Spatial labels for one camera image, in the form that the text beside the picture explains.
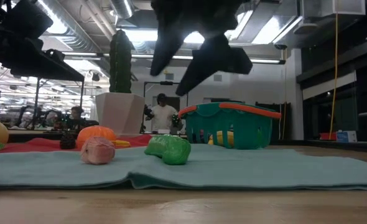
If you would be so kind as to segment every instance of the white pot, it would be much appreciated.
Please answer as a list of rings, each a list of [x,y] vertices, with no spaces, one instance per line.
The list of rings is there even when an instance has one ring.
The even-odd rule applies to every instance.
[[[95,101],[101,126],[112,129],[117,135],[139,134],[145,98],[132,93],[102,93]]]

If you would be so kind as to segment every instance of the potted cactus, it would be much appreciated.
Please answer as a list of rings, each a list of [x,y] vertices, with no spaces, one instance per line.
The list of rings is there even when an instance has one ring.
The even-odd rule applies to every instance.
[[[145,99],[131,93],[131,49],[123,30],[110,43],[109,93],[96,96],[99,123],[116,134],[137,134],[141,128]]]

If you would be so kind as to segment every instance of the man in white shirt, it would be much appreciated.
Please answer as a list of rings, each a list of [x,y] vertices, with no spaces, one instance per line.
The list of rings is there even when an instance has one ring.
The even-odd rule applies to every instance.
[[[160,129],[171,129],[172,115],[178,114],[177,110],[172,106],[167,105],[167,96],[160,93],[157,96],[157,106],[152,108],[153,118],[147,117],[146,120],[153,119],[152,130],[158,131]]]

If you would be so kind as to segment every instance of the table surface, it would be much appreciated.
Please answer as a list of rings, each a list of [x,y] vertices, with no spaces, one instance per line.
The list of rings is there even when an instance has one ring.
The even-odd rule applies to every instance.
[[[280,148],[367,162],[367,152]],[[0,223],[367,223],[367,191],[2,190]]]

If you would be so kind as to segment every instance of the plastic basket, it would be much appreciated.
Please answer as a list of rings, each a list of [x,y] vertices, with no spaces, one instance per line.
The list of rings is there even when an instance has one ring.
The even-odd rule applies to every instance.
[[[271,142],[272,119],[280,119],[281,114],[240,103],[205,103],[179,111],[179,117],[186,120],[190,143],[200,143],[202,136],[207,140],[213,136],[214,144],[232,148],[228,131],[233,130],[233,148],[260,149]],[[219,131],[223,142],[218,142]]]

